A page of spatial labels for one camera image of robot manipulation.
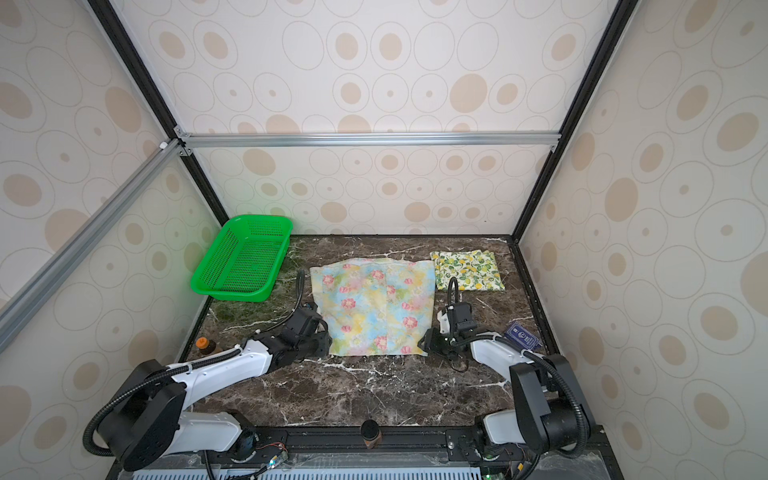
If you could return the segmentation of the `lemon print green skirt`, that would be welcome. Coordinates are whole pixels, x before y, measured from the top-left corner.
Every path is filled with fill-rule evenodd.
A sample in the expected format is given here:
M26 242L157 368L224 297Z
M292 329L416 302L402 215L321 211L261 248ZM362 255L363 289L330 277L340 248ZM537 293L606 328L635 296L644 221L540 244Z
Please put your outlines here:
M456 278L460 291L505 290L491 251L437 251L430 253L430 259L435 267L436 288L439 291L446 291L452 278Z

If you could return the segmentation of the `floral pastel skirt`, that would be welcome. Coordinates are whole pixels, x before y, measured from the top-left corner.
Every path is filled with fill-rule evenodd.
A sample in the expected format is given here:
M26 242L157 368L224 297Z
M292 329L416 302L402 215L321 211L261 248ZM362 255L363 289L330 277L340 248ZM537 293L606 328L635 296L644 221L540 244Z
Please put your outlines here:
M310 269L312 295L327 322L330 354L422 355L431 328L435 268L429 261L350 259Z

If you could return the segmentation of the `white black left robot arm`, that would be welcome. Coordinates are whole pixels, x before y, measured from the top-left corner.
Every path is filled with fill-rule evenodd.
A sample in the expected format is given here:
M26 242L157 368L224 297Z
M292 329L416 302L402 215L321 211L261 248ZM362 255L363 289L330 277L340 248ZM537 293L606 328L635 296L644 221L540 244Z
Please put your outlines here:
M164 456L188 452L224 453L237 462L252 459L259 436L243 415L190 408L245 380L328 355L329 327L317 306L304 302L305 281L305 272L299 271L293 310L243 343L193 361L164 366L148 360L137 366L84 427L83 449L97 457L115 458L128 472Z

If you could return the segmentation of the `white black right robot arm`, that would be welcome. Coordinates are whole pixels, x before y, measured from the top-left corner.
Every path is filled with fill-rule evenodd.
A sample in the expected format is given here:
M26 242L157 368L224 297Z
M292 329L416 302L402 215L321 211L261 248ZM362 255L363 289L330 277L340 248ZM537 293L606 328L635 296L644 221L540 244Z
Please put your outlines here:
M552 452L566 458L585 452L597 425L564 356L542 356L500 333L483 331L472 306L461 300L455 277L448 282L447 304L438 322L418 342L421 350L448 361L457 371L473 360L511 387L511 409L476 421L474 443L480 455L493 457L508 445L520 445L535 455Z

